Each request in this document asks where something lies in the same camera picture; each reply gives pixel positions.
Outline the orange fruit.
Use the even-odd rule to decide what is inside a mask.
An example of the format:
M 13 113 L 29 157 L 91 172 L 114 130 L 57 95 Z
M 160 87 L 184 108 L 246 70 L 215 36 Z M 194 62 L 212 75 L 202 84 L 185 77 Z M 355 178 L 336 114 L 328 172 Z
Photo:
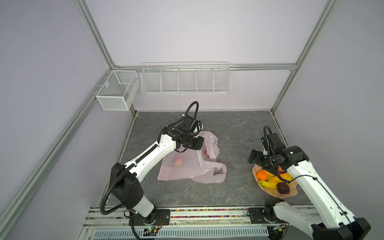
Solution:
M 257 178 L 259 180 L 267 181 L 268 177 L 269 177 L 269 175 L 264 170 L 257 171 Z

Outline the pink plastic bag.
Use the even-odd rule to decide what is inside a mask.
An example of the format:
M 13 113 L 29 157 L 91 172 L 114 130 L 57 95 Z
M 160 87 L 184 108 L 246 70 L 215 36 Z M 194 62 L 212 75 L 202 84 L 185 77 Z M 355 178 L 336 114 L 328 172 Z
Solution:
M 190 179 L 202 184 L 222 183 L 226 179 L 227 167 L 217 162 L 220 155 L 219 139 L 208 131 L 199 134 L 204 138 L 201 150 L 186 150 L 183 153 L 172 152 L 166 155 L 160 167 L 159 181 L 175 181 Z M 209 158 L 204 157 L 207 151 Z

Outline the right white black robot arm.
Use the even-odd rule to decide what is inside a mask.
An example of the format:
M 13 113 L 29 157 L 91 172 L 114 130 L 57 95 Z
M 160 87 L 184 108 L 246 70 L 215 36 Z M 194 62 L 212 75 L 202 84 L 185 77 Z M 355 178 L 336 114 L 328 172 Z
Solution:
M 278 134 L 268 125 L 261 138 L 264 150 L 252 150 L 250 164 L 268 173 L 267 180 L 259 179 L 263 188 L 272 190 L 278 184 L 298 184 L 318 211 L 317 216 L 307 214 L 276 197 L 265 202 L 259 215 L 268 223 L 283 221 L 294 226 L 313 240 L 362 240 L 371 230 L 365 218 L 357 218 L 335 196 L 317 174 L 309 157 L 298 146 L 286 147 Z

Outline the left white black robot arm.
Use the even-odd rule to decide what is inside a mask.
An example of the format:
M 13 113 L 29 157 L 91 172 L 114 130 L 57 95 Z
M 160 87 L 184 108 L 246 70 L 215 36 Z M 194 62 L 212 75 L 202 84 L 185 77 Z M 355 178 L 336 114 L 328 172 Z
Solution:
M 203 125 L 197 119 L 198 110 L 195 110 L 194 115 L 189 115 L 192 107 L 198 109 L 199 102 L 192 102 L 181 119 L 162 127 L 157 140 L 137 157 L 125 164 L 116 163 L 112 167 L 109 186 L 100 204 L 102 215 L 109 215 L 124 207 L 141 216 L 147 223 L 155 220 L 157 208 L 145 196 L 141 182 L 169 153 L 199 151 L 202 148 L 204 138 L 199 133 Z

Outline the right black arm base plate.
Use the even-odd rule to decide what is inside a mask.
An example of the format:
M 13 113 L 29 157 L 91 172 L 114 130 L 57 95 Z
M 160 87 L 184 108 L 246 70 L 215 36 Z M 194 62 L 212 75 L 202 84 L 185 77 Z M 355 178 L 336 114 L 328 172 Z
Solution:
M 284 224 L 283 220 L 277 218 L 273 209 L 267 207 L 249 208 L 247 216 L 252 224 Z

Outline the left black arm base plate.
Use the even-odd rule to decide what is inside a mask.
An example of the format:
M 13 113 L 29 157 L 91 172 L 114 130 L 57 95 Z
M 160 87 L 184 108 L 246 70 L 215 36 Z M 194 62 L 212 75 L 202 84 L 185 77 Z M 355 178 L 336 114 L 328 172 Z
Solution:
M 136 212 L 130 213 L 129 216 L 131 217 L 134 226 L 168 226 L 171 220 L 171 210 L 157 209 L 146 218 Z

